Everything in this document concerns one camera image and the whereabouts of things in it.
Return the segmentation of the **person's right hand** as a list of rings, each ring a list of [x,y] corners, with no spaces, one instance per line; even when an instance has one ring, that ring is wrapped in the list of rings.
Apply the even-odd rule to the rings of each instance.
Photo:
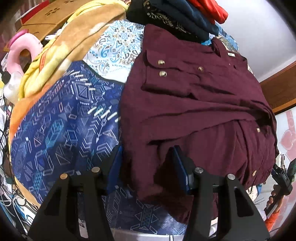
[[[278,193],[279,193],[279,192],[280,192],[280,186],[274,184],[274,186],[273,186],[273,190],[272,190],[272,192],[271,192],[271,195],[269,196],[268,201],[267,201],[267,203],[266,203],[266,207],[267,207],[267,208],[268,208],[271,204],[273,204],[273,202],[274,202],[274,198],[275,198],[276,196],[278,196]],[[282,202],[283,202],[283,198],[284,198],[284,196],[282,196],[281,199],[278,201],[278,203],[277,203],[277,207],[276,207],[276,209],[274,210],[274,213],[278,213],[278,212],[280,211],[280,208],[281,208],[281,206],[282,206]]]

